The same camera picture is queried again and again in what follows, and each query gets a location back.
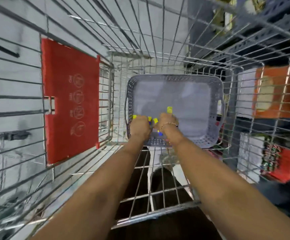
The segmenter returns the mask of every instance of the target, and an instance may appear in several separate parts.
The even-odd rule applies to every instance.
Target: person's left arm
[[[34,240],[105,239],[151,130],[146,116],[131,122],[126,145],[105,161],[34,236]]]

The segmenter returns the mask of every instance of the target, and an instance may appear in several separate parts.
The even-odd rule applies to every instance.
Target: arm
[[[227,239],[290,239],[290,218],[170,123],[177,121],[164,113],[158,127],[163,126],[162,131],[173,146],[184,174],[197,190],[204,209]]]
[[[131,123],[131,138],[81,185],[33,240],[105,239],[131,178],[137,157],[150,135],[146,116]]]

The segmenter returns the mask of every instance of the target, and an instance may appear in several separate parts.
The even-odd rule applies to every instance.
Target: black pants
[[[136,167],[148,166],[151,155],[149,151],[142,151],[136,163]],[[129,185],[124,194],[124,199],[133,198],[139,184],[137,196],[148,193],[148,168],[134,169]],[[174,178],[172,173],[165,169],[159,168],[152,174],[151,192],[159,192],[171,188],[175,188],[181,184]],[[178,198],[180,204],[192,201],[185,189],[178,189]],[[143,197],[135,200],[131,216],[143,214],[147,212],[149,198]],[[177,194],[175,190],[153,195],[153,206],[155,210],[165,207],[175,206],[178,204]],[[128,218],[131,212],[133,200],[122,202],[119,205],[115,219]],[[157,219],[151,219],[129,226],[113,229],[109,232],[107,239],[221,239],[214,224],[208,220],[206,215],[199,207],[189,208],[183,211],[163,215]]]

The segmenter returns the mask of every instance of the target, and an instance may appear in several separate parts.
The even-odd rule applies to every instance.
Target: white circular symbol
[[[81,88],[84,86],[84,78],[81,74],[75,74],[73,80],[76,87]]]
[[[84,94],[82,91],[77,90],[73,94],[73,101],[77,104],[81,104],[84,101]]]
[[[85,123],[79,121],[71,128],[70,135],[82,136],[84,132],[85,132]]]
[[[74,117],[76,119],[81,119],[81,118],[83,118],[83,116],[84,116],[84,108],[82,106],[77,106],[74,109]]]

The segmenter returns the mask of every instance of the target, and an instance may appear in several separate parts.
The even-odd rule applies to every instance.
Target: gold bracelet
[[[162,128],[163,128],[163,126],[164,125],[175,125],[176,127],[178,127],[178,124],[176,124],[176,123],[165,123],[165,124],[163,124],[162,126],[161,126],[161,128],[159,129],[159,131],[162,131]]]

